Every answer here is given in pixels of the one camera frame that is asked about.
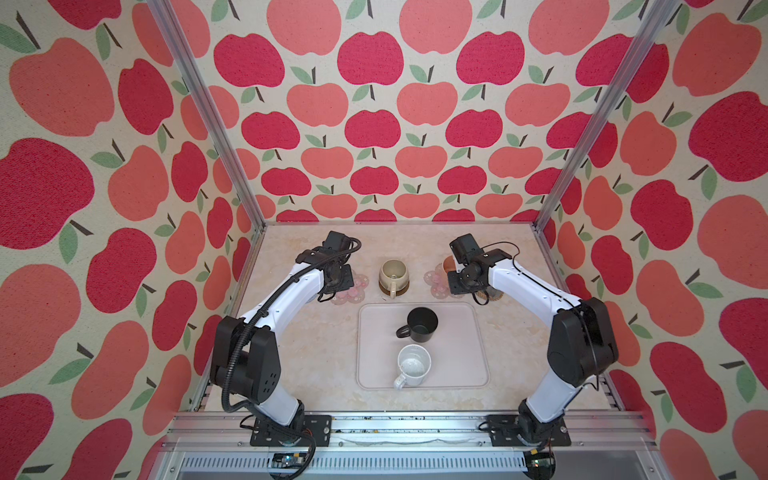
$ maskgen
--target white mug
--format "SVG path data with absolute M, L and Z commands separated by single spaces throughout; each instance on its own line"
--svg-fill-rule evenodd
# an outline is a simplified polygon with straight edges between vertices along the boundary
M 432 367 L 432 357 L 421 345 L 406 345 L 397 356 L 397 366 L 400 368 L 400 376 L 395 379 L 394 386 L 402 390 L 405 385 L 421 385 Z

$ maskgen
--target beige tray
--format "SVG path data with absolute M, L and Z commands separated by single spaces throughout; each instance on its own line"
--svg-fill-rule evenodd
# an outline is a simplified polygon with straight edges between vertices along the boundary
M 397 354 L 415 343 L 399 339 L 395 331 L 407 323 L 417 306 L 432 309 L 438 327 L 420 343 L 432 357 L 432 368 L 416 389 L 480 388 L 488 384 L 488 363 L 480 339 L 475 309 L 465 302 L 370 303 L 360 309 L 357 336 L 357 383 L 364 389 L 394 389 Z

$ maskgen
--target table surface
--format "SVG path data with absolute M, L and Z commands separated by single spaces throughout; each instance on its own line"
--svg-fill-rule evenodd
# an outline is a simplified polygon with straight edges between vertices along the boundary
M 504 295 L 486 306 L 471 296 L 435 298 L 424 276 L 450 255 L 449 243 L 472 233 L 480 245 L 501 240 L 516 243 L 518 261 L 535 275 L 553 282 L 544 256 L 527 224 L 439 225 L 270 225 L 247 285 L 240 312 L 261 302 L 285 278 L 296 255 L 320 245 L 329 230 L 362 241 L 349 259 L 358 279 L 352 293 L 331 302 L 302 308 L 280 339 L 280 381 L 311 410 L 493 410 L 516 409 L 531 395 L 548 370 L 549 329 L 517 301 Z M 514 254 L 514 247 L 500 245 Z M 411 279 L 408 291 L 385 300 L 378 285 L 381 265 L 402 260 Z M 362 288 L 360 279 L 367 277 Z M 488 361 L 490 381 L 479 389 L 363 389 L 356 381 L 358 316 L 369 303 L 469 302 L 475 308 Z M 207 411 L 220 411 L 220 389 L 214 386 Z M 609 409 L 603 392 L 584 389 L 569 409 Z

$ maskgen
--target beige mug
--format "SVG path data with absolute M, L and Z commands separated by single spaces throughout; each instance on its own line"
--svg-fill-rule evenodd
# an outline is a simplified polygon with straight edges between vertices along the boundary
M 395 298 L 408 290 L 408 267 L 400 260 L 387 260 L 379 270 L 379 288 Z

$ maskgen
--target mug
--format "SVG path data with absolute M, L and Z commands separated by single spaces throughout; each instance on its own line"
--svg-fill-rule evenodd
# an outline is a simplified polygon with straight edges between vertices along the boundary
M 410 336 L 414 342 L 424 343 L 437 330 L 437 315 L 425 306 L 417 306 L 408 313 L 408 325 L 401 326 L 395 332 L 397 338 Z
M 395 298 L 408 290 L 408 267 L 400 260 L 387 260 L 379 270 L 379 288 L 389 298 Z
M 406 345 L 397 355 L 397 366 L 400 368 L 400 376 L 395 379 L 393 385 L 396 389 L 402 390 L 405 385 L 421 385 L 432 367 L 432 357 L 421 345 Z

